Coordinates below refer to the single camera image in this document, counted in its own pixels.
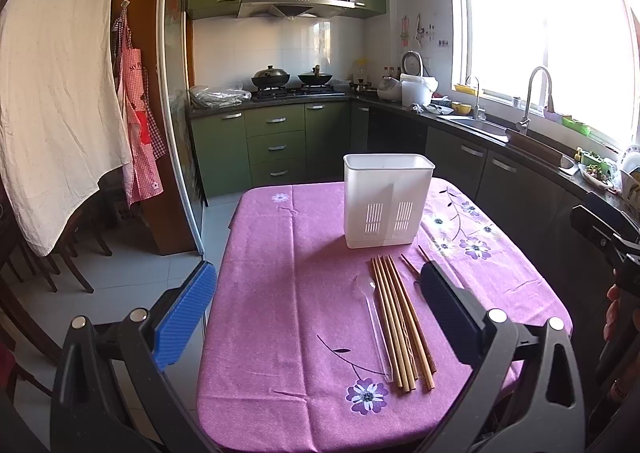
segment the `purple tablecloth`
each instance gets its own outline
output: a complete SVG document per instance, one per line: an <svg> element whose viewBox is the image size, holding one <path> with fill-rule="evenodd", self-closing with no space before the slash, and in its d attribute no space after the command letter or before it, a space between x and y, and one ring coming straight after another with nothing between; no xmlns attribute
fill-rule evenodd
<svg viewBox="0 0 640 453"><path fill-rule="evenodd" d="M529 260L457 188L434 178L412 245L348 249L344 184L253 189L231 222L198 379L200 424L242 451L365 450L425 435L470 373L454 356L399 259L420 268L416 243L485 308L516 322L569 315ZM409 394L388 386L366 299L355 277L391 254L409 292L438 372ZM506 380L513 384L518 366ZM368 411L354 398L375 391Z"/></svg>

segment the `apron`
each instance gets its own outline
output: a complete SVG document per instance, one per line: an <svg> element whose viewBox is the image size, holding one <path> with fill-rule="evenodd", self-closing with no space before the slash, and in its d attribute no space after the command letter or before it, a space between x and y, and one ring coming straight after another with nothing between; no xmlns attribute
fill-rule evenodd
<svg viewBox="0 0 640 453"><path fill-rule="evenodd" d="M122 8L112 30L118 33L114 58L116 88L133 156L132 162L122 167L130 207L133 202L162 193L156 159L166 153L166 147L149 109L148 77L142 66L142 52L131 43L126 8Z"/></svg>

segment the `range hood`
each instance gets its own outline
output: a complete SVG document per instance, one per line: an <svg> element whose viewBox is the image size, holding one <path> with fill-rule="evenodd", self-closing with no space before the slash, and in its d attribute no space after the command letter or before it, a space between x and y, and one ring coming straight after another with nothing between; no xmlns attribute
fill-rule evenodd
<svg viewBox="0 0 640 453"><path fill-rule="evenodd" d="M346 0L240 0L238 18L266 14L281 18L296 16L331 18L354 8L355 4Z"/></svg>

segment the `white tile backsplash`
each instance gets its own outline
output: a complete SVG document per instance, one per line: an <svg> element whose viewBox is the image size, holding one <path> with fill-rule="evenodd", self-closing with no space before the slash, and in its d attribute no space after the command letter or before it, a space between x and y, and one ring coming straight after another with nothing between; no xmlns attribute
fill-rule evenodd
<svg viewBox="0 0 640 453"><path fill-rule="evenodd" d="M318 18L204 18L193 23L193 66L197 85L241 82L254 90L251 78L273 65L300 85L298 74L320 65L338 79L351 77L353 63L364 58L364 20Z"/></svg>

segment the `gas stove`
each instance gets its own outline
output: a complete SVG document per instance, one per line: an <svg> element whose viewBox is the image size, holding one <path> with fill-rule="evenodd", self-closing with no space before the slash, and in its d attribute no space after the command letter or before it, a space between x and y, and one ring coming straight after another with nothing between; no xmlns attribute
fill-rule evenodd
<svg viewBox="0 0 640 453"><path fill-rule="evenodd" d="M297 88L264 88L252 92L253 101L273 101L283 98L303 98L305 96L313 96L315 98L322 97L345 97L344 92L334 90L331 85L302 85Z"/></svg>

